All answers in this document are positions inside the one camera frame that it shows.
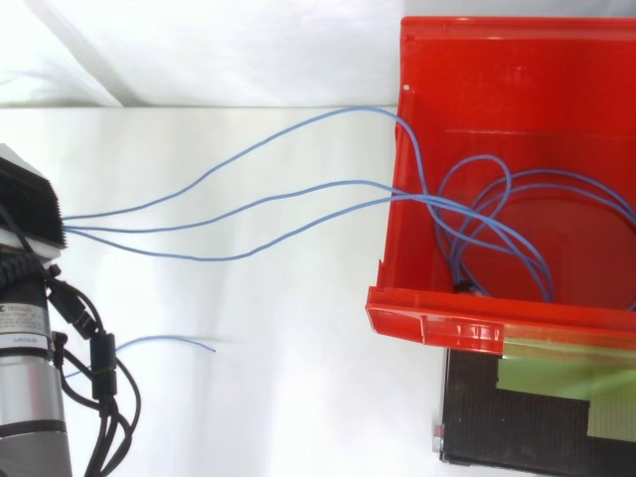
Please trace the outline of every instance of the cable connector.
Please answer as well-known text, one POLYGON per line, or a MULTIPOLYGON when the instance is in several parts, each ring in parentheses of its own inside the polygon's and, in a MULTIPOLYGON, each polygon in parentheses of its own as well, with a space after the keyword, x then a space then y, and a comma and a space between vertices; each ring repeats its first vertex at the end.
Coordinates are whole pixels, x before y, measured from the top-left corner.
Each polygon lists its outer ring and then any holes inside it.
POLYGON ((51 289, 49 301, 67 323, 73 325, 85 340, 95 337, 97 335, 97 323, 86 311, 81 300, 71 291, 55 283, 55 281, 49 282, 49 288, 51 289))
POLYGON ((53 332, 53 366, 60 371, 64 365, 64 346, 68 340, 69 337, 64 333, 53 332))
POLYGON ((92 397, 101 403, 111 402, 117 394, 117 356, 115 336, 97 334, 90 340, 92 397))

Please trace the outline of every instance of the black heat sink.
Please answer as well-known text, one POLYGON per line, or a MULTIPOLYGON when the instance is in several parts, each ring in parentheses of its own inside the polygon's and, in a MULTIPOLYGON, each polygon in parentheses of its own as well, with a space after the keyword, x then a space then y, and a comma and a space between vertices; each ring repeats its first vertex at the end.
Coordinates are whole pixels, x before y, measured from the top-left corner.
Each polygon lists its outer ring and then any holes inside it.
MULTIPOLYGON (((66 246, 58 196, 51 183, 2 157, 0 204, 29 239, 66 246)), ((0 228, 9 230, 2 218, 0 228)))

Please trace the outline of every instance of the black panel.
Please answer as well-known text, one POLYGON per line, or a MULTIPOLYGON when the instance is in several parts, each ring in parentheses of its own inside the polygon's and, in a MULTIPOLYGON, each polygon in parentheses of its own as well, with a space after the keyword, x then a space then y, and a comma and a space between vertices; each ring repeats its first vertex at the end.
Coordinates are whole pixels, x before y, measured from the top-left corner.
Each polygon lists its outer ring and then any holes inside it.
POLYGON ((497 390, 498 360, 449 352, 443 460, 558 476, 636 475, 636 444, 587 437, 589 402, 497 390))

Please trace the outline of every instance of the white table surface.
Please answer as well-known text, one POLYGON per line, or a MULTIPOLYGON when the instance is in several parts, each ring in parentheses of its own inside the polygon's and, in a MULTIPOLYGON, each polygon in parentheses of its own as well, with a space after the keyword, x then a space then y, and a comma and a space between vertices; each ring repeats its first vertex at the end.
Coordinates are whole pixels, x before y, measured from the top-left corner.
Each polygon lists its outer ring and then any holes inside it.
MULTIPOLYGON (((65 214, 96 213, 175 192, 257 140, 323 111, 5 109, 0 142, 51 180, 65 214)), ((171 203, 85 222, 183 224, 331 180, 390 184, 393 164, 391 121, 349 114, 281 138, 171 203)), ((202 229, 109 237, 221 256, 381 196, 362 187, 332 189, 202 229)), ((92 298, 118 343, 180 334, 218 350, 153 343, 121 353, 141 387, 143 411, 132 450, 114 475, 512 474, 439 462, 431 431, 440 420, 444 351, 376 335, 369 325, 367 289, 384 253, 387 218, 388 206, 376 206, 228 263, 139 256, 69 237, 59 261, 63 277, 92 298)), ((53 324, 87 359, 85 342, 58 316, 53 324)), ((89 394, 81 378, 73 385, 89 394)), ((119 402, 131 415, 123 378, 119 402)), ((81 476, 98 418, 69 399, 66 405, 74 471, 81 476)))

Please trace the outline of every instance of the label on device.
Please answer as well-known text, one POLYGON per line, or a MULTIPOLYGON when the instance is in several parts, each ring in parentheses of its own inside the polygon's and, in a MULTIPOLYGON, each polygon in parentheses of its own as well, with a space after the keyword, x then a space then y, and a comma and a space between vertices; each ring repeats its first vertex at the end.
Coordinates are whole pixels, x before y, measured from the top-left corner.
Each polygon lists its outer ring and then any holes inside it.
POLYGON ((0 333, 51 335, 49 313, 44 308, 23 303, 0 304, 0 333))
POLYGON ((28 333, 9 333, 0 335, 0 350, 8 348, 38 348, 49 349, 49 340, 46 336, 30 335, 28 333))

